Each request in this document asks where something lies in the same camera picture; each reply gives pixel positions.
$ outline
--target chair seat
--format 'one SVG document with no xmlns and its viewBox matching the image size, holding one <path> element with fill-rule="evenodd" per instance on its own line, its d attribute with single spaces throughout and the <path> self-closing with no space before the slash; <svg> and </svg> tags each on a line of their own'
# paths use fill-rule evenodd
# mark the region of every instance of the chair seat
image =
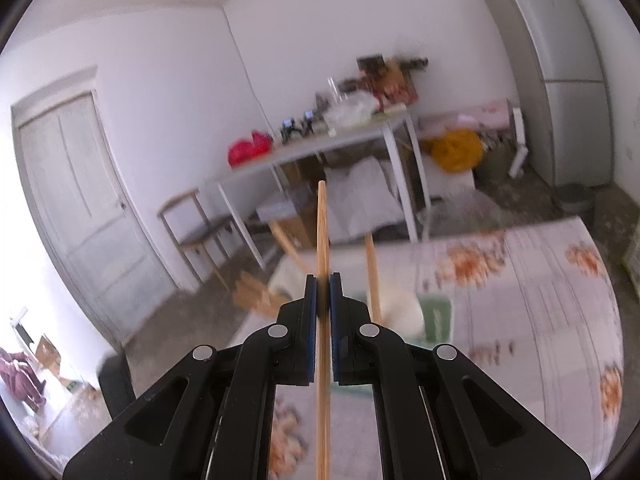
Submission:
<svg viewBox="0 0 640 480">
<path fill-rule="evenodd" d="M 202 245 L 210 238 L 217 235 L 220 230 L 226 227 L 233 221 L 231 215 L 221 216 L 218 218 L 209 219 L 208 224 L 203 224 L 200 227 L 194 229 L 187 234 L 183 240 L 178 242 L 178 247 L 181 249 L 193 249 Z"/>
</svg>

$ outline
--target wooden chopstick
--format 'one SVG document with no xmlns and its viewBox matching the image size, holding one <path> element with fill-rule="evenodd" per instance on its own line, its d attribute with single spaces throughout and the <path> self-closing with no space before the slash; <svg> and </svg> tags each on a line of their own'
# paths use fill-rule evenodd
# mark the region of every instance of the wooden chopstick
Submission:
<svg viewBox="0 0 640 480">
<path fill-rule="evenodd" d="M 316 358 L 316 480 L 330 477 L 331 329 L 329 325 L 329 236 L 326 224 L 326 185 L 318 183 L 318 355 Z"/>
<path fill-rule="evenodd" d="M 365 252 L 367 253 L 367 281 L 369 283 L 369 297 L 371 298 L 370 316 L 376 324 L 382 324 L 380 314 L 380 284 L 378 283 L 378 263 L 376 248 L 373 246 L 373 236 L 367 233 L 364 237 Z"/>
<path fill-rule="evenodd" d="M 271 229 L 273 237 L 276 238 L 276 241 L 284 249 L 285 253 L 287 253 L 291 257 L 291 259 L 295 262 L 302 273 L 313 274 L 309 266 L 304 262 L 302 258 L 300 258 L 300 254 L 291 243 L 291 240 L 289 240 L 287 234 L 282 230 L 280 224 L 278 222 L 269 222 L 269 228 Z"/>
</svg>

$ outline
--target table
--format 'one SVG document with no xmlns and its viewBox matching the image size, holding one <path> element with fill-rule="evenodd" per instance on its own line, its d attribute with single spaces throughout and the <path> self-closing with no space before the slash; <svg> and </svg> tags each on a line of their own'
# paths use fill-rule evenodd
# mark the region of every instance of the table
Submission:
<svg viewBox="0 0 640 480">
<path fill-rule="evenodd" d="M 420 176 L 420 184 L 422 187 L 422 193 L 425 197 L 426 206 L 430 206 L 429 191 L 427 188 L 427 179 L 424 171 L 424 165 L 422 164 L 422 157 L 420 155 L 420 146 L 418 145 L 418 139 L 415 134 L 415 128 L 413 121 L 407 110 L 400 110 L 397 112 L 390 112 L 387 114 L 379 114 L 375 116 L 371 122 L 362 126 L 356 126 L 354 128 L 344 128 L 337 131 L 335 137 L 331 137 L 327 134 L 319 134 L 312 137 L 308 137 L 302 140 L 296 140 L 281 146 L 271 153 L 265 156 L 261 156 L 254 160 L 250 160 L 240 166 L 236 166 L 233 171 L 221 179 L 218 182 L 218 189 L 224 199 L 226 206 L 229 208 L 231 215 L 233 216 L 242 238 L 251 249 L 256 261 L 261 268 L 266 268 L 265 258 L 260 254 L 258 247 L 255 245 L 248 229 L 244 223 L 244 220 L 238 213 L 231 202 L 229 196 L 225 192 L 225 184 L 228 184 L 232 180 L 248 177 L 252 174 L 260 173 L 261 171 L 270 170 L 273 174 L 278 186 L 282 190 L 282 184 L 278 178 L 276 167 L 286 162 L 293 162 L 305 158 L 309 155 L 319 154 L 321 152 L 327 152 L 329 150 L 335 150 L 337 148 L 344 148 L 353 144 L 359 144 L 368 140 L 382 138 L 385 140 L 386 150 L 389 154 L 389 160 L 391 161 L 391 167 L 398 183 L 398 191 L 400 194 L 400 202 L 402 205 L 402 211 L 404 212 L 404 219 L 409 231 L 409 240 L 412 243 L 418 242 L 418 233 L 415 226 L 414 212 L 412 211 L 411 200 L 409 197 L 409 190 L 407 188 L 407 182 L 404 178 L 404 172 L 402 171 L 402 162 L 398 152 L 398 146 L 396 145 L 396 138 L 394 136 L 394 129 L 404 124 L 411 142 L 412 150 L 414 150 L 415 161 L 418 165 L 418 174 Z"/>
</svg>

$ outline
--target clothes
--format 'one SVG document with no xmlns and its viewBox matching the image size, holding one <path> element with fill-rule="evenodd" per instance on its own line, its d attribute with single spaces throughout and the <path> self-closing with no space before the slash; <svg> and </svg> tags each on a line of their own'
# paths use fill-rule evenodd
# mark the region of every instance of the clothes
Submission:
<svg viewBox="0 0 640 480">
<path fill-rule="evenodd" d="M 23 352 L 9 354 L 0 348 L 0 377 L 16 399 L 42 404 L 45 383 L 38 380 Z"/>
</svg>

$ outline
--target bedspread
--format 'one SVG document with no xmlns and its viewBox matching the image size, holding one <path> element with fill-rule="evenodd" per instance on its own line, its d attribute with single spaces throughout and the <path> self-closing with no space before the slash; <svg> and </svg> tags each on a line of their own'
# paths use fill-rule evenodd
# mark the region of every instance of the bedspread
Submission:
<svg viewBox="0 0 640 480">
<path fill-rule="evenodd" d="M 376 255 L 382 301 L 398 291 L 447 296 L 450 341 L 579 453 L 592 476 L 601 471 L 622 403 L 622 330 L 607 271 L 580 219 L 380 244 Z M 314 255 L 303 258 L 313 268 Z M 364 299 L 364 248 L 332 248 L 331 259 L 345 295 Z M 302 297 L 304 276 L 285 257 L 270 288 Z M 250 315 L 232 343 L 271 322 Z M 296 413 L 296 439 L 309 450 L 292 478 L 311 478 L 314 390 L 279 386 L 277 396 Z M 334 388 L 332 478 L 382 478 L 376 434 L 370 389 Z"/>
</svg>

